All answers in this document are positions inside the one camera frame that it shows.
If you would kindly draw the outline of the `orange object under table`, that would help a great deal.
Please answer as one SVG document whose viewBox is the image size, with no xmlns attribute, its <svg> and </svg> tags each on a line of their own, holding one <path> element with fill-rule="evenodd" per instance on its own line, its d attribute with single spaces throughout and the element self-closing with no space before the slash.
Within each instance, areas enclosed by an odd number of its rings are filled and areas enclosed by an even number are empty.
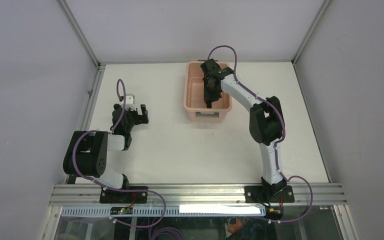
<svg viewBox="0 0 384 240">
<path fill-rule="evenodd" d="M 226 231 L 230 234 L 234 234 L 246 226 L 248 221 L 241 217 L 230 217 L 226 221 Z"/>
</svg>

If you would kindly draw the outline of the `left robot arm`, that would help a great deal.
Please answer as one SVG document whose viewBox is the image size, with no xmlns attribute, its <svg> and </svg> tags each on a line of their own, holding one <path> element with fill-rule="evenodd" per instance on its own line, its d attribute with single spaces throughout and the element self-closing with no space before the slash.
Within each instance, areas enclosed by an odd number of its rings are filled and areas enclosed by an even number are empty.
<svg viewBox="0 0 384 240">
<path fill-rule="evenodd" d="M 127 151 L 132 143 L 134 126 L 148 124 L 149 116 L 145 104 L 141 113 L 133 104 L 125 108 L 115 104 L 112 112 L 110 132 L 100 130 L 75 131 L 63 160 L 63 171 L 68 175 L 90 180 L 102 188 L 111 189 L 111 197 L 125 203 L 131 196 L 127 176 L 116 172 L 107 164 L 110 151 Z"/>
</svg>

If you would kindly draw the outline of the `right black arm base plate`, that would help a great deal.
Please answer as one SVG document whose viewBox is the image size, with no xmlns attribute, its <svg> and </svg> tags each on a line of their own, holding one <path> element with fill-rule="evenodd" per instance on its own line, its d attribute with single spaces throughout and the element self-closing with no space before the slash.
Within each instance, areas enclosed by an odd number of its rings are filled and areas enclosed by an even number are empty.
<svg viewBox="0 0 384 240">
<path fill-rule="evenodd" d="M 280 204 L 294 203 L 295 196 L 291 186 L 287 185 L 284 189 L 277 193 L 270 193 L 270 191 L 262 185 L 247 185 L 244 187 L 244 197 L 246 203 L 270 203 Z"/>
</svg>

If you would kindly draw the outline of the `yellow black screwdriver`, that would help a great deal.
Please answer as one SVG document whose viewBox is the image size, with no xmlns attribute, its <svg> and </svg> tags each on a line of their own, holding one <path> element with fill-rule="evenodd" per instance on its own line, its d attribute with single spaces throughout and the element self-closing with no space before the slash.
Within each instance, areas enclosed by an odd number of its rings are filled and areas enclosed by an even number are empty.
<svg viewBox="0 0 384 240">
<path fill-rule="evenodd" d="M 206 107 L 207 107 L 208 109 L 211 109 L 211 108 L 212 108 L 212 102 L 211 102 L 211 101 L 207 101 L 205 104 L 206 104 Z"/>
</svg>

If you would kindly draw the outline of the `aluminium mounting rail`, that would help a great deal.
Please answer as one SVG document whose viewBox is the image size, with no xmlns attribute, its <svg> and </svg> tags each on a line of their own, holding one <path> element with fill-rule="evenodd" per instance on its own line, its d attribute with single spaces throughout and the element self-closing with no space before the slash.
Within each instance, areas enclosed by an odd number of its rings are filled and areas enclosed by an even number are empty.
<svg viewBox="0 0 384 240">
<path fill-rule="evenodd" d="M 294 202 L 291 206 L 347 205 L 346 195 L 339 183 L 291 183 Z M 149 184 L 151 192 L 163 196 L 168 206 L 183 204 L 249 205 L 253 197 L 245 191 L 246 184 Z M 57 184 L 50 206 L 99 206 L 101 187 L 94 184 Z"/>
</svg>

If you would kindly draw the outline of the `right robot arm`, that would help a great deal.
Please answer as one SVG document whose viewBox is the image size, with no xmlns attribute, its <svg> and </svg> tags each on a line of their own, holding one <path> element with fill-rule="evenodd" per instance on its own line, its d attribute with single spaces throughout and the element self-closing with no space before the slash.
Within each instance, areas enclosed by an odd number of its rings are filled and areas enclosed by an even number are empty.
<svg viewBox="0 0 384 240">
<path fill-rule="evenodd" d="M 200 68 L 203 72 L 203 100 L 208 109 L 221 98 L 222 93 L 226 93 L 249 112 L 249 132 L 259 144 L 263 161 L 262 196 L 269 203 L 276 202 L 287 186 L 278 153 L 278 145 L 285 138 L 280 100 L 275 96 L 259 96 L 238 80 L 233 69 L 222 68 L 212 58 L 204 61 Z"/>
</svg>

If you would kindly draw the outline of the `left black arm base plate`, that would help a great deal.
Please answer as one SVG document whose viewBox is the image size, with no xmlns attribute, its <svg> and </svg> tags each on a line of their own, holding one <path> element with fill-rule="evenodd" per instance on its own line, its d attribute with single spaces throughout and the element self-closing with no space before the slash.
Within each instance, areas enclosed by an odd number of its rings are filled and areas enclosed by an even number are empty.
<svg viewBox="0 0 384 240">
<path fill-rule="evenodd" d="M 147 186 L 131 186 L 133 192 L 120 192 L 115 190 L 101 189 L 100 204 L 146 204 L 148 200 Z"/>
</svg>

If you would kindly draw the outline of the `pink plastic bin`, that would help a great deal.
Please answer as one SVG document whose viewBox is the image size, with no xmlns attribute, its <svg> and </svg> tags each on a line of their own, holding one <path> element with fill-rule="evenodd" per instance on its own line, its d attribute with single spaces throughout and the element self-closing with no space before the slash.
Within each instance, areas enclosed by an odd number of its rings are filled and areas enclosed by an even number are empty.
<svg viewBox="0 0 384 240">
<path fill-rule="evenodd" d="M 221 98 L 206 107 L 204 101 L 203 60 L 190 61 L 186 65 L 183 107 L 193 122 L 220 123 L 232 110 L 232 97 L 223 92 Z"/>
</svg>

